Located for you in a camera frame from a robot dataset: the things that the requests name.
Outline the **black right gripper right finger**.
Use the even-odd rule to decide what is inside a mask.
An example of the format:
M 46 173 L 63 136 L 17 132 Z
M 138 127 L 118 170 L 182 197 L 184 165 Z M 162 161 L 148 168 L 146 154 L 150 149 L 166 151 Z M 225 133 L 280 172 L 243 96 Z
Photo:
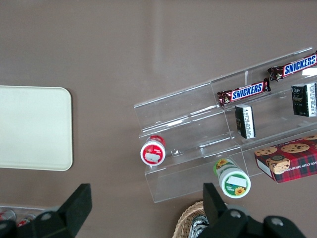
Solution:
M 203 207 L 209 222 L 200 238 L 304 238 L 289 219 L 267 216 L 258 222 L 237 208 L 228 208 L 213 183 L 203 185 Z

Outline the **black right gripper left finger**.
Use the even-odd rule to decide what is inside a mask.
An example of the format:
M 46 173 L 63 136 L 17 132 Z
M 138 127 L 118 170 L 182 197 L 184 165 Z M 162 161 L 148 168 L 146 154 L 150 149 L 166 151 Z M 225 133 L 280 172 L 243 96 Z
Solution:
M 58 208 L 32 222 L 35 238 L 74 238 L 92 210 L 91 185 L 83 183 Z

